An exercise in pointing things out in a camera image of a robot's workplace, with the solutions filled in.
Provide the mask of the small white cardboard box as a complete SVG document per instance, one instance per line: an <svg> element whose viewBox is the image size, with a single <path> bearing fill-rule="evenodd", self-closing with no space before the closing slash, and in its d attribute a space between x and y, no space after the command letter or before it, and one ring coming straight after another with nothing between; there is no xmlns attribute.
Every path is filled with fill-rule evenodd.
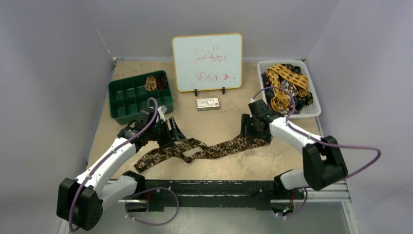
<svg viewBox="0 0 413 234"><path fill-rule="evenodd" d="M197 110L198 111L209 111L209 110L219 110L219 109L220 109L219 99L216 97L197 99Z"/></svg>

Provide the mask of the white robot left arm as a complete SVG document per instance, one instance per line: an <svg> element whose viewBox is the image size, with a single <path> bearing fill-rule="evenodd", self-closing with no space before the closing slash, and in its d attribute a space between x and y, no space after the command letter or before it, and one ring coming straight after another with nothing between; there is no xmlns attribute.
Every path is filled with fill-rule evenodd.
<svg viewBox="0 0 413 234"><path fill-rule="evenodd" d="M148 142L170 146L175 141L186 140L174 118L165 119L162 110L142 109L89 169L75 179L65 178L60 183L56 214L68 221L71 232L91 230L103 213L124 197L140 199L149 192L162 189L148 189L145 178L132 171L125 172L112 184L108 183L114 173Z"/></svg>

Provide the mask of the green compartment tray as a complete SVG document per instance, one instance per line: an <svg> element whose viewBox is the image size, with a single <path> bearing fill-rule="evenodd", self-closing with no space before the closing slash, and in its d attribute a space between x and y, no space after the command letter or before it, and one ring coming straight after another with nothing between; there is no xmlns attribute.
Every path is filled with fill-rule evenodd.
<svg viewBox="0 0 413 234"><path fill-rule="evenodd" d="M141 109L147 107L147 100L149 98L156 99L159 106L166 107L167 114L171 113L174 110L174 106L170 85L166 89L157 89L153 92L147 92L145 89L146 78L148 76L156 77L159 73L166 72L158 70L111 81L108 84L111 118L121 125L131 122L136 119Z"/></svg>

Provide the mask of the brown floral tie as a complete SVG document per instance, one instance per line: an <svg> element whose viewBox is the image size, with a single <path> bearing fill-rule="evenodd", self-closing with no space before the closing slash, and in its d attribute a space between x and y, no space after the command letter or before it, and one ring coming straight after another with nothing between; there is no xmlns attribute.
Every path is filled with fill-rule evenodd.
<svg viewBox="0 0 413 234"><path fill-rule="evenodd" d="M197 139L190 138L185 142L168 148L150 150L134 164L134 168L141 173L172 157L179 158L185 163L191 163L195 159L218 159L242 151L267 146L271 143L271 140L271 138L265 140L254 136L238 135L231 140L207 146Z"/></svg>

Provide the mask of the white plastic basket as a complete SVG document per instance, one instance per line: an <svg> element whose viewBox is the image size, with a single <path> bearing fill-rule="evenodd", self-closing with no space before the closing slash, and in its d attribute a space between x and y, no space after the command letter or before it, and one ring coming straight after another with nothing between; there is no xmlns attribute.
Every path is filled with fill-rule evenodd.
<svg viewBox="0 0 413 234"><path fill-rule="evenodd" d="M292 118L317 117L319 100L306 64L302 60L264 60L257 64L261 87L276 86L292 94L296 110Z"/></svg>

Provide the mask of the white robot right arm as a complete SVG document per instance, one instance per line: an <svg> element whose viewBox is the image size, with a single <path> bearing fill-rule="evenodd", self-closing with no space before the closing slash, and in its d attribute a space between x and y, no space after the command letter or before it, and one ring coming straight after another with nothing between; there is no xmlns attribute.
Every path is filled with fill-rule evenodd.
<svg viewBox="0 0 413 234"><path fill-rule="evenodd" d="M296 188L319 191L346 178L347 166L334 137L311 136L310 132L288 124L283 114L270 109L263 100L251 100L248 107L250 114L242 115L243 136L264 143L277 137L302 154L302 169L289 170L274 178L277 197L286 198Z"/></svg>

